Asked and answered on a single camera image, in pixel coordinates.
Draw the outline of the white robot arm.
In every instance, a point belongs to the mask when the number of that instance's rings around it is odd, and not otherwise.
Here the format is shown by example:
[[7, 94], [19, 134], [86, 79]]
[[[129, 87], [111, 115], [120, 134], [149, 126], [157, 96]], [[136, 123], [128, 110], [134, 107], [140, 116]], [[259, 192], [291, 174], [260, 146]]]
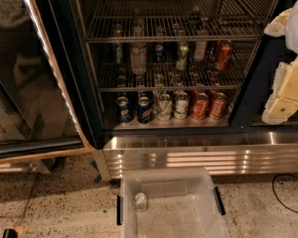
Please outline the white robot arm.
[[277, 125], [298, 111], [298, 0], [275, 17], [264, 29], [272, 37], [285, 37], [286, 48], [297, 57], [291, 63], [281, 61], [275, 72], [270, 94], [261, 115], [263, 122]]

